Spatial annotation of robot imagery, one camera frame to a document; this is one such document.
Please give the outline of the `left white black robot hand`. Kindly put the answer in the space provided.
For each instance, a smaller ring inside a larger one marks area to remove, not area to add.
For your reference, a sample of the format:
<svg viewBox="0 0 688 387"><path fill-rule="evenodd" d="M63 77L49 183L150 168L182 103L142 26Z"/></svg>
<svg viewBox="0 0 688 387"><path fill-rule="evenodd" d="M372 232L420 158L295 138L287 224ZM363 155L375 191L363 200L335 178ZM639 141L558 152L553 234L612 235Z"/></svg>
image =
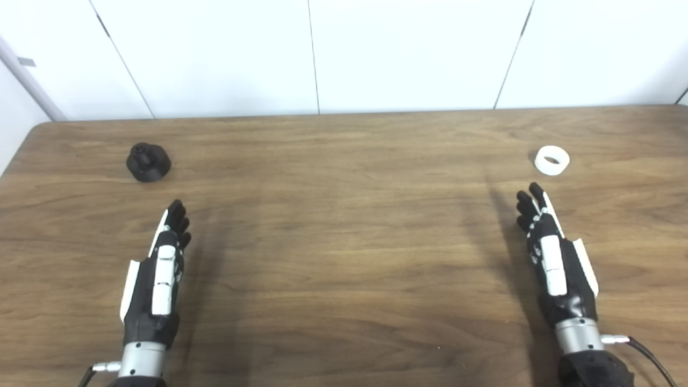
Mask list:
<svg viewBox="0 0 688 387"><path fill-rule="evenodd" d="M185 268L184 251L191 242L190 220L181 200L164 211L148 255L131 260L120 303L123 345L152 342L170 349L180 325L176 307Z"/></svg>

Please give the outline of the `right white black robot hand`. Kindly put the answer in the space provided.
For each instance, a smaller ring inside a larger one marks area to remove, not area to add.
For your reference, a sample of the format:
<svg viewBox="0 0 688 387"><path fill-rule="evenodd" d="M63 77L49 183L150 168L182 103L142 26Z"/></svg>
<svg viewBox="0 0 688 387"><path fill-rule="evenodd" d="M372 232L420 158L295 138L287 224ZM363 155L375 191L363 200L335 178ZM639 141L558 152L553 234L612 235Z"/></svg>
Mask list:
<svg viewBox="0 0 688 387"><path fill-rule="evenodd" d="M517 223L540 287L538 304L549 326L568 319L598 321L599 285L581 240L565 237L546 191L531 183L517 193Z"/></svg>

